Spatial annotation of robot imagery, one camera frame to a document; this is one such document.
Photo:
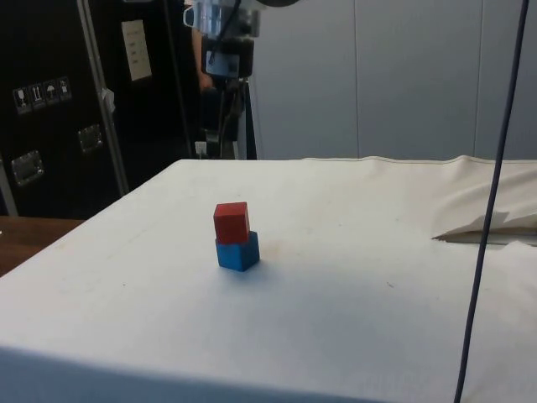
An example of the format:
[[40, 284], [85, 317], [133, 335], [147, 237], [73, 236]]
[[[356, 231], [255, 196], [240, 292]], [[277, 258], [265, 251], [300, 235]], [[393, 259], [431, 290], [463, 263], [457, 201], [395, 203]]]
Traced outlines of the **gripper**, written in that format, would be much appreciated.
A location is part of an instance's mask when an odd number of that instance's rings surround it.
[[245, 40], [224, 40], [205, 38], [205, 73], [225, 80], [222, 127], [238, 120], [245, 103], [245, 79], [253, 72], [254, 42]]

